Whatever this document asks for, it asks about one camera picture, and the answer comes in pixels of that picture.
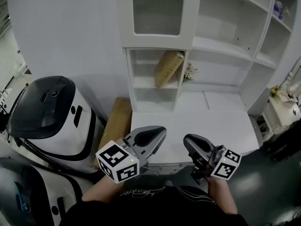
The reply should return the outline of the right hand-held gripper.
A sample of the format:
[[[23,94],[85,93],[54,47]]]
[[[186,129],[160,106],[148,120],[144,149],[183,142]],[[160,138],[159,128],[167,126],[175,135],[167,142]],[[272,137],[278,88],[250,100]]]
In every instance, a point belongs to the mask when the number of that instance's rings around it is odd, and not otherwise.
[[[194,164],[190,175],[197,183],[206,177],[229,180],[240,165],[240,154],[224,145],[215,146],[205,137],[187,134],[183,144]]]

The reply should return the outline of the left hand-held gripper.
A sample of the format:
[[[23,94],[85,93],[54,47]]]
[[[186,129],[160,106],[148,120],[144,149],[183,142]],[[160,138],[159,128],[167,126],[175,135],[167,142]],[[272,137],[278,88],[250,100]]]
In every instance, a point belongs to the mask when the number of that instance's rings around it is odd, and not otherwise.
[[[111,140],[95,154],[100,169],[117,184],[138,178],[149,170],[148,159],[158,151],[166,133],[163,126],[146,126]]]

